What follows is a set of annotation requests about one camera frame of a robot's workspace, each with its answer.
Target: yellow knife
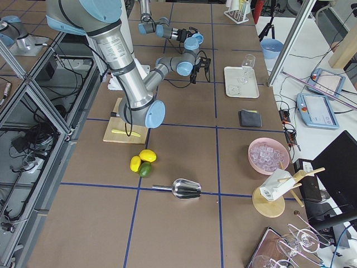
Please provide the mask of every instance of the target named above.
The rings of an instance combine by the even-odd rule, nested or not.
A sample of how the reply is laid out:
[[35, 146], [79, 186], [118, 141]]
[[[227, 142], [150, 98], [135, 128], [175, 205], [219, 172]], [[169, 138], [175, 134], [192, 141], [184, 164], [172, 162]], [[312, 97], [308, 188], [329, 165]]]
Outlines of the yellow knife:
[[[127, 134], [123, 130], [112, 130], [112, 133], [115, 133], [115, 134]], [[135, 137], [141, 137], [141, 135], [138, 132], [135, 132], [135, 131], [132, 131], [132, 135], [135, 136]]]

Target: brown table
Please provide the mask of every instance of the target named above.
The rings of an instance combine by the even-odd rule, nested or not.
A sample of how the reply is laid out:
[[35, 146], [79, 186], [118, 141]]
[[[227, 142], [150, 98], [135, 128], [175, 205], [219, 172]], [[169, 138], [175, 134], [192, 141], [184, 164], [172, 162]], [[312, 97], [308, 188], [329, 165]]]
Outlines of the brown table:
[[[243, 268], [266, 227], [285, 234], [287, 223], [303, 226], [293, 216], [295, 209], [305, 216], [295, 201], [287, 200], [285, 212], [274, 219], [260, 215], [252, 204], [253, 190], [267, 176], [249, 165], [249, 144], [258, 137], [286, 144], [273, 90], [263, 85], [268, 73], [252, 18], [235, 25], [218, 4], [152, 3], [151, 10], [154, 18], [169, 16], [173, 26], [192, 25], [203, 33], [201, 49], [212, 58], [211, 83], [201, 72], [197, 84], [185, 89], [163, 82], [157, 98], [165, 102], [167, 115], [162, 126], [149, 131], [146, 145], [102, 141], [109, 112], [123, 94], [101, 86], [28, 268]], [[141, 36], [138, 23], [136, 3], [129, 24], [142, 64], [153, 68], [163, 53], [177, 55], [165, 40]], [[260, 97], [229, 98], [223, 69], [239, 66], [248, 53], [257, 57]], [[167, 78], [187, 83], [177, 74]], [[238, 110], [243, 108], [257, 109], [263, 127], [240, 127]], [[129, 162], [145, 147], [158, 159], [152, 174], [140, 178]], [[202, 196], [179, 200], [151, 189], [177, 178], [199, 182]]]

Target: computer monitor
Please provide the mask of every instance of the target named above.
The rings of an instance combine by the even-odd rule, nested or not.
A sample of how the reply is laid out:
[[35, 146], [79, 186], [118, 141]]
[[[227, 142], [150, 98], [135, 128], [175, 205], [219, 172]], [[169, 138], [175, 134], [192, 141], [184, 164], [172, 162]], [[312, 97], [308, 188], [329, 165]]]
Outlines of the computer monitor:
[[326, 170], [317, 176], [342, 214], [312, 225], [321, 230], [349, 221], [357, 224], [357, 141], [348, 131], [343, 131], [313, 161], [314, 168]]

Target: wooden cutting board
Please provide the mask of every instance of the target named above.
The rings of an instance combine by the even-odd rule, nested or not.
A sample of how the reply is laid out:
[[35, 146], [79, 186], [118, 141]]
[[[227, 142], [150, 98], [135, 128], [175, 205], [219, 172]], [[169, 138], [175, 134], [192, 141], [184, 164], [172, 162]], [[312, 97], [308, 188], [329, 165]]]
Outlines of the wooden cutting board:
[[[117, 102], [113, 108], [113, 112], [118, 112], [118, 106], [122, 98], [118, 98]], [[131, 135], [127, 136], [124, 134], [112, 133], [112, 130], [122, 130], [125, 131], [125, 122], [120, 117], [111, 117], [105, 130], [103, 141], [106, 142], [119, 142], [119, 143], [135, 143], [135, 144], [145, 144], [148, 128], [142, 126], [133, 125], [133, 131], [140, 134], [141, 137], [136, 137]], [[130, 125], [127, 124], [127, 131], [130, 131]]]

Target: white table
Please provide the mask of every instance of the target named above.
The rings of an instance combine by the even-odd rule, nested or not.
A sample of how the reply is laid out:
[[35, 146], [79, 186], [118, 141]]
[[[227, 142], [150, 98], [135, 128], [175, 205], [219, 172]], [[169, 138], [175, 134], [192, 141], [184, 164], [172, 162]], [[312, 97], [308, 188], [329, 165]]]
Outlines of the white table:
[[[256, 25], [257, 33], [263, 30], [264, 26], [269, 22], [270, 17], [260, 17], [258, 24]], [[277, 40], [281, 41], [282, 43], [285, 42], [285, 39], [291, 29], [291, 26], [294, 22], [294, 18], [283, 18], [283, 17], [276, 17], [274, 18], [273, 24], [275, 26], [275, 37]], [[300, 55], [300, 56], [307, 56], [307, 57], [314, 57], [317, 55], [322, 55], [326, 53], [329, 49], [329, 45], [326, 42], [324, 36], [320, 32], [318, 26], [315, 24], [313, 19], [308, 19], [303, 29], [297, 38], [290, 54]], [[328, 60], [331, 57], [332, 52], [330, 52], [321, 62], [319, 67], [331, 70], [335, 73], [343, 73], [342, 69], [332, 69], [329, 66]], [[310, 73], [316, 66], [316, 64], [321, 60], [322, 57], [317, 57], [315, 59], [305, 59], [305, 58], [298, 58], [295, 56], [289, 56], [284, 64], [283, 70], [289, 74], [294, 75], [298, 78], [305, 78], [310, 76]], [[275, 60], [266, 60], [268, 70], [272, 70]], [[344, 84], [343, 89], [356, 92], [354, 86], [352, 85], [351, 81], [348, 79], [347, 75], [346, 81]], [[281, 90], [282, 82], [285, 79], [285, 75], [280, 74], [273, 84], [274, 93], [277, 95], [276, 100], [280, 101], [281, 98], [278, 96]], [[310, 93], [310, 91], [303, 89], [303, 84], [293, 80], [292, 78], [286, 79], [283, 83], [282, 94], [290, 97], [292, 99], [296, 99], [296, 95], [300, 92], [303, 93]], [[357, 102], [357, 96], [343, 93], [348, 98], [352, 99], [353, 101]], [[282, 97], [282, 100], [287, 102], [290, 108], [295, 106], [295, 103], [285, 97]], [[350, 108], [338, 103], [337, 101], [331, 101], [332, 108], [334, 112], [341, 112], [350, 110]], [[278, 108], [281, 106], [282, 109], [286, 109], [285, 104], [281, 104], [277, 102]], [[331, 141], [333, 141], [343, 130], [347, 130], [356, 140], [357, 140], [357, 111], [352, 111], [349, 113], [344, 114], [337, 114], [336, 115], [337, 121], [340, 125], [338, 130], [325, 130], [321, 128], [311, 128], [307, 127], [304, 122], [302, 121], [299, 112], [295, 114], [295, 110], [290, 110], [290, 119], [292, 124], [295, 126], [297, 130], [297, 143], [300, 146], [301, 151], [295, 146], [295, 155], [293, 157], [293, 161], [296, 161], [299, 158], [303, 159], [310, 159], [313, 160], [319, 153], [326, 148]], [[332, 207], [336, 207], [336, 203], [332, 200], [329, 201]], [[335, 212], [337, 214], [341, 213], [340, 209], [336, 209]], [[349, 228], [353, 238], [357, 238], [356, 232], [354, 232], [353, 228]], [[355, 259], [357, 256], [357, 242], [354, 240], [349, 240], [351, 249], [342, 249], [339, 248], [338, 252], [343, 254], [343, 257], [336, 257], [334, 261], [333, 267], [344, 267], [346, 261], [348, 259]], [[325, 261], [325, 265], [329, 266], [332, 258], [332, 252], [334, 247], [327, 247], [323, 250], [319, 250], [319, 256]]]

